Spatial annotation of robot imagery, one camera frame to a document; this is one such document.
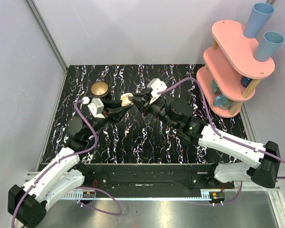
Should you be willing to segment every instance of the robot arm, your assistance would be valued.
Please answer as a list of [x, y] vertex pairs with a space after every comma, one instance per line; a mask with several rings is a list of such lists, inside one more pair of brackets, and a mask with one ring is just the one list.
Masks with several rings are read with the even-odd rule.
[[[85, 97], [84, 104], [88, 103], [90, 100]], [[122, 101], [100, 98], [94, 98], [88, 107], [94, 116], [89, 123], [95, 131], [107, 122], [113, 124], [120, 122], [131, 108], [130, 105], [122, 106]], [[14, 185], [9, 190], [8, 212], [12, 215], [20, 199], [27, 194], [16, 214], [17, 220], [27, 228], [36, 227], [51, 206], [73, 189], [93, 185], [94, 171], [80, 162], [84, 154], [72, 155], [86, 150], [94, 142], [90, 139], [92, 133], [89, 127], [80, 117], [74, 116], [67, 123], [66, 133], [69, 139], [56, 157], [35, 178], [22, 187]]]
[[216, 129], [219, 136], [210, 124], [191, 115], [193, 108], [188, 102], [177, 98], [166, 104], [166, 101], [158, 95], [158, 92], [166, 89], [164, 82], [154, 79], [147, 88], [148, 91], [144, 94], [128, 95], [128, 99], [143, 115], [151, 113], [171, 128], [177, 129], [178, 137], [185, 143], [210, 147], [242, 161], [217, 165], [209, 178], [223, 183], [252, 180], [262, 187], [275, 187], [280, 161], [264, 155], [259, 149], [265, 148], [266, 152], [280, 157], [276, 143], [269, 141], [263, 145], [250, 142]]
[[[158, 94], [167, 88], [164, 82], [154, 79], [147, 85], [147, 88], [146, 93], [124, 94], [121, 101], [93, 98], [90, 102], [90, 99], [85, 97], [84, 104], [88, 104], [88, 108], [93, 114], [89, 123], [95, 131], [107, 122], [116, 124], [123, 119], [132, 105], [135, 105], [142, 115], [152, 114], [171, 128], [177, 129], [177, 135], [182, 142], [210, 147], [243, 161], [213, 165], [212, 171], [207, 174], [206, 178], [209, 187], [211, 187], [210, 183], [213, 180], [223, 183], [252, 180], [266, 188], [275, 187], [280, 162], [258, 152], [258, 150], [265, 148], [267, 152], [280, 157], [276, 143], [269, 141], [263, 145], [249, 142], [217, 130], [220, 134], [218, 135], [210, 124], [191, 115], [193, 108], [188, 102], [177, 98], [167, 104], [166, 100]], [[27, 228], [36, 227], [45, 217], [49, 208], [74, 188], [92, 186], [93, 170], [80, 163], [84, 155], [70, 156], [90, 147], [94, 141], [91, 140], [92, 133], [83, 120], [77, 116], [68, 121], [66, 132], [70, 138], [55, 159], [34, 179], [22, 187], [14, 185], [9, 190], [8, 212], [10, 214], [14, 214], [20, 199], [26, 195], [24, 201], [20, 203], [16, 218]], [[226, 137], [240, 142], [241, 145], [227, 140]], [[243, 145], [249, 145], [254, 149], [249, 149]], [[42, 178], [38, 183], [35, 183], [40, 176]]]

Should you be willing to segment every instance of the white wall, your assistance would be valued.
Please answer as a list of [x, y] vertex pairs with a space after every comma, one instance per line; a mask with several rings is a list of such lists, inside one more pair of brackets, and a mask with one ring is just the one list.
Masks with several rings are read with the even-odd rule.
[[67, 64], [204, 63], [211, 26], [265, 0], [34, 0]]
[[63, 70], [23, 0], [0, 0], [0, 228], [8, 191], [34, 171]]
[[[273, 30], [285, 37], [285, 0], [277, 0], [275, 13], [265, 25], [264, 32]], [[272, 140], [279, 144], [281, 157], [285, 159], [285, 43], [274, 54], [275, 71], [262, 80], [254, 97], [246, 102], [258, 140]], [[285, 165], [280, 166], [279, 175], [285, 175]], [[285, 199], [285, 180], [280, 181]]]

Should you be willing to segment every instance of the wooden dowel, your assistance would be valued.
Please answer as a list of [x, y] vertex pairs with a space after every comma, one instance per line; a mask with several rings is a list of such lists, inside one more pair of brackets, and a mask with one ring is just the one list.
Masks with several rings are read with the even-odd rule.
[[218, 48], [218, 43], [217, 43], [216, 40], [214, 40], [214, 43], [213, 43], [213, 45], [212, 45], [212, 49], [215, 50], [215, 49], [217, 49], [217, 48]]
[[242, 106], [242, 104], [243, 102], [235, 101], [235, 104], [229, 109], [229, 114], [234, 115], [234, 113], [236, 113], [236, 111], [240, 106]]
[[255, 89], [255, 87], [261, 82], [261, 79], [252, 79], [252, 81], [249, 83], [247, 88], [242, 93], [243, 98], [248, 98], [249, 95], [252, 93], [252, 91]]

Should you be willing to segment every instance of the shelf tier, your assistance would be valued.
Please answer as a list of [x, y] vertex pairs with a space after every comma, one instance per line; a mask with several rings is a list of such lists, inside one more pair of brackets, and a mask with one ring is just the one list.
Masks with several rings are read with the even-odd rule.
[[214, 80], [218, 84], [223, 95], [234, 101], [247, 101], [255, 94], [252, 91], [248, 98], [243, 98], [242, 93], [246, 90], [241, 85], [241, 77], [226, 58], [220, 48], [213, 50], [211, 47], [204, 52], [204, 61], [209, 68]]
[[263, 79], [275, 69], [272, 58], [259, 62], [253, 54], [258, 46], [255, 38], [244, 36], [245, 26], [233, 20], [221, 20], [212, 26], [212, 35], [233, 68], [241, 75]]
[[197, 72], [196, 78], [199, 81], [201, 87], [203, 88], [205, 97], [208, 101], [210, 108], [215, 114], [225, 118], [231, 118], [239, 113], [241, 107], [239, 107], [238, 110], [233, 115], [230, 115], [229, 110], [223, 110], [213, 105], [213, 101], [217, 95], [213, 94], [211, 90], [211, 81], [213, 77], [209, 70], [207, 70], [205, 67], [200, 68]]

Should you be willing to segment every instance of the purple cable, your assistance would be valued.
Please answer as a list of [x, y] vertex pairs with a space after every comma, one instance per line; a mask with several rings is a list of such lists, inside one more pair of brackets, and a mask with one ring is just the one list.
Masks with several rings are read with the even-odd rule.
[[[209, 119], [209, 123], [210, 123], [210, 125], [211, 125], [213, 131], [214, 131], [219, 137], [221, 137], [221, 134], [217, 131], [217, 129], [215, 128], [215, 126], [214, 126], [214, 124], [213, 124], [213, 122], [212, 122], [212, 120], [211, 120], [210, 113], [209, 113], [209, 110], [208, 110], [208, 107], [207, 107], [207, 103], [206, 103], [206, 99], [205, 99], [205, 95], [204, 95], [204, 91], [203, 91], [203, 89], [202, 89], [200, 83], [198, 82], [198, 80], [196, 80], [196, 79], [193, 78], [193, 77], [184, 78], [184, 79], [182, 79], [181, 81], [179, 81], [178, 83], [174, 84], [173, 86], [167, 88], [166, 90], [164, 90], [164, 91], [162, 91], [162, 92], [158, 92], [158, 94], [164, 94], [164, 93], [166, 93], [166, 92], [168, 92], [168, 91], [174, 89], [175, 87], [179, 86], [180, 84], [182, 84], [183, 82], [188, 81], [188, 80], [192, 80], [192, 81], [194, 81], [194, 82], [198, 85], [199, 90], [200, 90], [200, 94], [201, 94], [202, 99], [203, 99], [202, 101], [203, 101], [203, 104], [204, 104], [205, 109], [206, 109], [207, 117], [208, 117], [208, 119]], [[246, 147], [246, 148], [248, 148], [248, 149], [255, 150], [255, 148], [253, 148], [252, 146], [246, 145], [246, 144], [244, 144], [244, 143], [242, 143], [242, 142], [238, 142], [238, 141], [233, 140], [233, 139], [230, 139], [230, 138], [228, 138], [228, 137], [223, 136], [223, 139], [226, 139], [226, 140], [228, 140], [228, 141], [230, 141], [230, 142], [233, 142], [233, 143], [236, 143], [236, 144], [238, 144], [238, 145], [244, 146], [244, 147]], [[266, 155], [268, 155], [268, 156], [270, 156], [270, 157], [272, 157], [272, 158], [274, 158], [274, 159], [276, 159], [276, 160], [278, 160], [278, 161], [280, 161], [280, 162], [282, 162], [282, 163], [285, 164], [285, 160], [284, 160], [284, 159], [279, 158], [278, 156], [275, 156], [275, 155], [273, 155], [273, 154], [271, 154], [271, 153], [269, 153], [269, 152], [267, 152], [267, 151], [258, 150], [258, 152], [261, 152], [261, 153], [263, 153], [263, 154], [266, 154]]]
[[121, 215], [122, 215], [123, 210], [122, 210], [122, 207], [120, 206], [119, 202], [118, 202], [113, 196], [111, 196], [109, 193], [107, 193], [106, 191], [104, 191], [104, 190], [102, 190], [102, 189], [92, 188], [92, 187], [78, 187], [78, 189], [93, 189], [93, 190], [95, 190], [95, 191], [99, 191], [99, 192], [104, 193], [105, 195], [107, 195], [108, 197], [110, 197], [110, 198], [116, 203], [116, 205], [117, 205], [118, 208], [119, 208], [119, 213], [112, 213], [112, 212], [104, 211], [104, 210], [95, 208], [95, 207], [93, 207], [93, 206], [86, 205], [86, 204], [84, 204], [84, 203], [81, 203], [82, 206], [87, 207], [87, 208], [90, 208], [90, 209], [93, 209], [93, 210], [97, 210], [97, 211], [99, 211], [99, 212], [102, 212], [102, 213], [108, 214], [108, 215], [116, 215], [116, 216], [121, 216]]
[[85, 124], [90, 128], [91, 132], [93, 133], [94, 138], [95, 138], [95, 142], [94, 142], [93, 146], [91, 146], [90, 148], [88, 148], [88, 149], [86, 149], [86, 150], [83, 150], [83, 151], [80, 151], [80, 152], [76, 152], [76, 153], [72, 153], [72, 154], [69, 154], [69, 155], [67, 155], [67, 156], [64, 156], [64, 157], [60, 158], [60, 159], [58, 160], [58, 162], [57, 162], [57, 161], [54, 162], [53, 164], [51, 164], [49, 167], [47, 167], [47, 168], [45, 169], [45, 171], [34, 181], [34, 185], [31, 185], [31, 186], [29, 187], [29, 189], [24, 193], [24, 195], [23, 195], [23, 196], [21, 197], [21, 199], [19, 200], [19, 202], [18, 202], [18, 204], [17, 204], [17, 206], [16, 206], [16, 208], [15, 208], [12, 221], [11, 221], [11, 227], [12, 227], [12, 228], [15, 228], [16, 215], [17, 215], [17, 213], [18, 213], [18, 210], [19, 210], [19, 208], [20, 208], [21, 203], [22, 203], [23, 200], [26, 198], [26, 196], [29, 194], [29, 192], [35, 187], [35, 185], [40, 181], [40, 179], [41, 179], [50, 169], [52, 169], [56, 164], [58, 164], [59, 162], [61, 162], [61, 161], [64, 160], [65, 158], [69, 158], [69, 157], [72, 157], [72, 156], [76, 156], [76, 155], [80, 155], [80, 154], [83, 154], [83, 153], [87, 153], [87, 152], [93, 150], [93, 149], [96, 147], [96, 145], [97, 145], [97, 143], [98, 143], [97, 134], [96, 134], [94, 128], [93, 128], [93, 127], [91, 126], [91, 124], [86, 120], [86, 118], [84, 117], [84, 115], [82, 115], [81, 111], [80, 111], [79, 108], [77, 107], [77, 104], [78, 104], [78, 103], [81, 103], [81, 102], [83, 102], [83, 100], [78, 100], [78, 101], [76, 101], [76, 102], [74, 103], [74, 108], [75, 108], [76, 112], [79, 114], [79, 116], [82, 118], [82, 120], [85, 122]]
[[[228, 202], [224, 202], [224, 205], [233, 203], [239, 197], [239, 195], [241, 194], [242, 188], [243, 188], [243, 181], [241, 181], [241, 184], [239, 186], [237, 195], [232, 200], [230, 200]], [[191, 201], [187, 201], [187, 203], [194, 204], [194, 205], [199, 205], [199, 206], [213, 206], [212, 204], [208, 204], [208, 203], [204, 204], [204, 203], [196, 203], [196, 202], [191, 202]], [[222, 204], [214, 204], [214, 206], [223, 206], [223, 205]]]

